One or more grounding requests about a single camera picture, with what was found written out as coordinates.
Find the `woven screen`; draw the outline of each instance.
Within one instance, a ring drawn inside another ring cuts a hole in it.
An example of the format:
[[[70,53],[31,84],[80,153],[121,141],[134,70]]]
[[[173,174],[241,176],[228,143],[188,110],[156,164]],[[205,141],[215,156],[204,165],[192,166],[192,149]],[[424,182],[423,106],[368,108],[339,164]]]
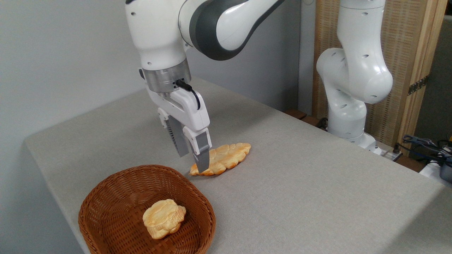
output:
[[[315,60],[324,50],[341,47],[336,35],[339,1],[318,0],[316,4]],[[394,84],[385,100],[367,105],[365,131],[390,146],[396,141],[400,129],[425,5],[425,1],[420,0],[386,0],[381,44]],[[316,71],[312,99],[313,116],[328,117],[325,89]]]

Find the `white wall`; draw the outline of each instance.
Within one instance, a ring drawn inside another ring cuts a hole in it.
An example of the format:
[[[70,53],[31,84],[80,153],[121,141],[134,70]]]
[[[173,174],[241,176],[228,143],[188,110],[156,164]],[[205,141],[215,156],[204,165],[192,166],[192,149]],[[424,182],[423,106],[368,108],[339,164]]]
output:
[[[299,0],[234,60],[188,53],[192,74],[278,109],[297,106]],[[2,1],[0,253],[78,253],[25,137],[143,88],[124,1]]]
[[[315,0],[301,1],[300,66],[298,73],[298,110],[312,114],[314,71]]]

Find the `black cable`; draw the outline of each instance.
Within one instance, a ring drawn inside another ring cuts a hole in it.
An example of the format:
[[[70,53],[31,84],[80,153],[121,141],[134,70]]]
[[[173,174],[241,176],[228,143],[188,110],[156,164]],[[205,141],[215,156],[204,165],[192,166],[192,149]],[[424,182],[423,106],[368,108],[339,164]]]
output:
[[[435,160],[437,162],[444,163],[444,164],[448,165],[449,167],[452,167],[452,163],[449,160],[447,160],[447,159],[441,159],[441,157],[432,157],[432,156],[429,156],[429,155],[420,154],[420,153],[418,153],[418,152],[416,152],[416,151],[414,151],[414,150],[412,150],[412,149],[410,149],[408,147],[405,147],[405,146],[401,145],[400,143],[396,143],[396,144],[398,144],[399,147],[402,147],[403,149],[405,149],[407,151],[410,151],[410,152],[412,152],[412,153],[414,153],[416,155],[419,155],[419,156],[424,157],[424,158],[429,159],[429,160]]]
[[[198,95],[197,95],[196,92],[193,90],[193,87],[190,86],[189,84],[185,83],[185,82],[183,81],[183,79],[177,80],[177,81],[176,81],[176,85],[179,86],[179,87],[181,87],[182,89],[188,91],[188,92],[192,92],[192,93],[193,93],[193,95],[194,95],[195,98],[196,98],[196,102],[198,103],[198,110],[199,110],[199,109],[201,108],[201,102],[199,101]]]
[[[328,118],[320,119],[315,127],[326,129],[328,127]]]

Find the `basket rim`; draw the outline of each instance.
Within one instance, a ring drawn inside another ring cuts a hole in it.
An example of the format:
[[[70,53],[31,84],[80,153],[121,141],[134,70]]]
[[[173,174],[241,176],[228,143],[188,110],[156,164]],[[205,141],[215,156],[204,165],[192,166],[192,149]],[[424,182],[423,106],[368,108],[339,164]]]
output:
[[[197,252],[195,252],[195,254],[205,253],[209,249],[210,245],[212,244],[213,238],[215,236],[216,225],[217,225],[215,213],[213,211],[213,207],[212,207],[211,203],[204,196],[204,194],[202,194],[202,192],[200,192],[198,190],[198,188],[196,188],[196,186],[194,186],[194,184],[192,182],[190,182],[190,180],[188,180],[186,177],[184,177],[180,172],[178,172],[177,170],[175,170],[173,168],[163,166],[163,165],[156,165],[156,164],[135,166],[135,167],[124,169],[124,170],[121,170],[114,174],[111,174],[110,176],[108,176],[104,180],[102,180],[100,183],[98,183],[90,191],[90,193],[86,196],[86,198],[83,200],[83,202],[80,206],[80,211],[79,211],[79,216],[78,216],[78,224],[79,224],[80,232],[82,233],[83,238],[84,238],[86,244],[88,245],[89,251],[94,254],[101,254],[99,252],[98,244],[93,240],[93,237],[92,237],[90,231],[88,230],[87,223],[86,223],[87,218],[84,216],[84,214],[87,212],[87,210],[89,208],[90,202],[93,200],[93,198],[95,196],[94,194],[99,192],[100,189],[103,187],[103,185],[106,182],[110,181],[112,178],[116,178],[119,175],[129,174],[133,171],[140,170],[142,168],[158,168],[158,169],[166,170],[166,172],[173,174],[174,176],[179,178],[186,187],[188,187],[194,194],[196,194],[197,197],[199,197],[201,199],[201,201],[203,202],[203,204],[206,207],[207,212],[209,214],[211,230],[209,231],[209,234],[208,234],[206,240],[203,243],[201,243],[200,248],[197,250]]]

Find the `table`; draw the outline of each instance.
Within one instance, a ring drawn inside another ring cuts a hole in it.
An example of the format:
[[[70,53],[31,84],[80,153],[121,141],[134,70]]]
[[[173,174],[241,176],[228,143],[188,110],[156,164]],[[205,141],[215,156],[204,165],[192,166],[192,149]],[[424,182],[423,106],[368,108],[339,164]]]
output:
[[[214,147],[252,145],[218,177],[188,175],[145,90],[26,139],[74,235],[80,205],[107,176],[160,164],[211,202],[210,254],[450,253],[452,190],[263,104],[194,78]]]

